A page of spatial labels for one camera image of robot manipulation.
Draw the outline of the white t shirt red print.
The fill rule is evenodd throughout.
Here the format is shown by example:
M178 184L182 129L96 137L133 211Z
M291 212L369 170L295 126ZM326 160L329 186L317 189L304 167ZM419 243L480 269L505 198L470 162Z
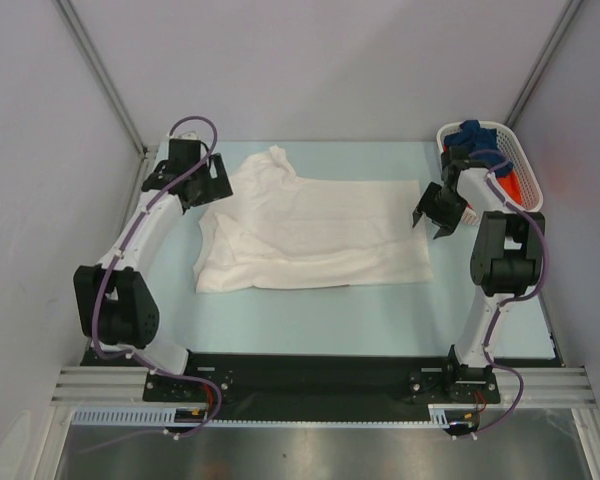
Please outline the white t shirt red print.
M303 178L284 149L247 157L232 196L199 220L199 293L430 282L426 229L412 223L416 181Z

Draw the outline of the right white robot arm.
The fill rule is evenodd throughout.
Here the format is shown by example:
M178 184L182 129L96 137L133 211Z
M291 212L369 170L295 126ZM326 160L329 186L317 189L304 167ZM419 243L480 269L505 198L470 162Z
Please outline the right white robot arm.
M469 270L475 296L459 340L438 372L416 373L414 398L470 403L497 390L494 349L500 323L513 304L537 296L548 270L545 218L523 209L499 185L496 174L510 163L491 165L478 153L449 147L441 154L441 180L430 183L412 212L412 222L428 218L436 237L457 229L467 208L480 215Z

